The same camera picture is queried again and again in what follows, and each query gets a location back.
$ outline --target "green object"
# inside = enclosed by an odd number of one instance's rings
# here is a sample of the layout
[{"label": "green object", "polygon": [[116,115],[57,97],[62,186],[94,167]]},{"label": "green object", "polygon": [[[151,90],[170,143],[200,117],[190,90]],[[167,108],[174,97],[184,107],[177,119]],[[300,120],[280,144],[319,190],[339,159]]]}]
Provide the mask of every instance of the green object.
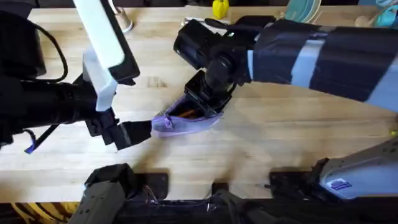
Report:
[{"label": "green object", "polygon": [[393,5],[385,9],[377,17],[374,26],[375,27],[390,27],[393,25],[397,18],[398,5]]},{"label": "green object", "polygon": [[285,19],[295,22],[309,22],[317,13],[321,0],[290,0]]}]

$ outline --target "black wire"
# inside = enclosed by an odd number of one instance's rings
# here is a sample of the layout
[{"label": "black wire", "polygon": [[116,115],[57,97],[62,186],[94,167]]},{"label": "black wire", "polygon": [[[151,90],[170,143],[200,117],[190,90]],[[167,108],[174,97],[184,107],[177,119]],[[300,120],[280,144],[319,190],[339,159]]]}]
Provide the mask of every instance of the black wire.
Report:
[{"label": "black wire", "polygon": [[63,81],[68,75],[68,62],[67,62],[64,54],[62,53],[62,50],[61,50],[60,46],[58,45],[57,40],[55,40],[55,38],[49,32],[47,32],[47,30],[45,30],[43,27],[41,27],[37,24],[34,24],[31,21],[29,21],[29,23],[31,23],[34,27],[36,27],[36,29],[40,30],[46,37],[48,37],[51,40],[51,42],[55,46],[55,49],[57,50],[57,52],[61,58],[61,62],[62,62],[62,66],[63,66],[63,73],[60,78],[56,78],[56,79],[52,79],[52,80],[49,80],[49,79],[33,79],[33,80],[38,81],[38,82],[47,82],[47,83],[58,83],[58,82]]},{"label": "black wire", "polygon": [[46,83],[58,83],[58,82],[64,80],[67,77],[67,75],[68,75],[68,63],[67,63],[67,60],[66,60],[64,54],[62,53],[62,50],[61,50],[60,46],[58,45],[57,40],[55,40],[54,36],[52,36],[43,27],[41,27],[41,26],[39,26],[37,24],[34,24],[33,22],[31,22],[31,21],[29,21],[29,20],[27,20],[27,19],[25,19],[25,18],[23,18],[21,16],[15,15],[13,13],[5,12],[5,11],[0,11],[0,13],[5,13],[5,14],[7,14],[7,16],[15,17],[16,19],[23,20],[24,22],[27,22],[28,24],[34,26],[36,29],[41,31],[46,37],[48,37],[51,40],[51,42],[55,46],[55,48],[56,48],[56,50],[57,50],[57,52],[58,52],[58,54],[59,54],[59,56],[61,58],[62,66],[63,66],[63,73],[62,73],[62,76],[60,78],[56,78],[56,79],[52,79],[52,80],[35,79],[35,78],[30,79],[30,78],[28,78],[26,80],[35,81],[35,82],[46,82]]}]

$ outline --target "wooden table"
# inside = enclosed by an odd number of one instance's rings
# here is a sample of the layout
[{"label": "wooden table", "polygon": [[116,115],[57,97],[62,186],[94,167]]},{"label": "wooden table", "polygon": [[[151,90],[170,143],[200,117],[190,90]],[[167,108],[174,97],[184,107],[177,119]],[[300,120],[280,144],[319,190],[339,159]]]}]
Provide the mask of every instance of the wooden table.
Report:
[{"label": "wooden table", "polygon": [[[123,120],[151,119],[173,103],[195,70],[173,51],[185,16],[209,17],[211,9],[126,9],[136,23],[126,38],[141,69],[134,87],[119,86],[113,103]],[[283,7],[231,8],[227,19],[279,15]],[[322,7],[318,24],[352,26],[375,7]],[[64,51],[73,81],[89,42],[74,9],[34,9],[29,17],[49,30]],[[42,39],[48,77],[62,73],[52,44]],[[287,85],[238,88],[211,130],[169,139],[152,138],[117,151],[91,138],[84,123],[59,127],[32,155],[27,134],[0,151],[0,202],[79,201],[83,183],[99,167],[127,162],[138,172],[168,171],[169,199],[204,198],[215,179],[229,180],[242,197],[270,197],[262,185],[271,169],[310,167],[389,138],[395,114],[373,106]],[[34,129],[40,135],[44,128]]]}]

